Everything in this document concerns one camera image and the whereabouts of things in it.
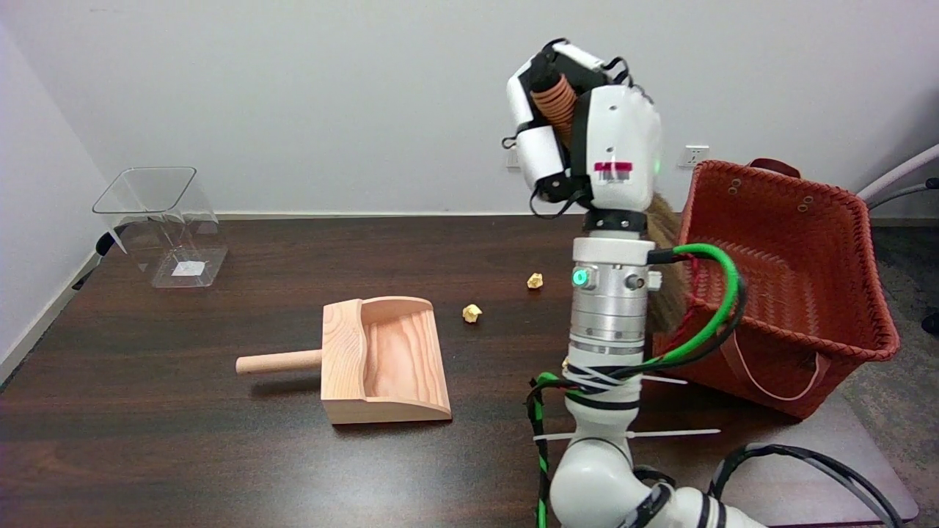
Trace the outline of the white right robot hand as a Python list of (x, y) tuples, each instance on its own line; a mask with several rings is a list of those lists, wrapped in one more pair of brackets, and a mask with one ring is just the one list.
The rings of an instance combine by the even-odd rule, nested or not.
[(586, 211), (585, 230), (644, 233), (661, 170), (662, 123), (623, 57), (551, 40), (507, 80), (503, 139), (537, 201)]

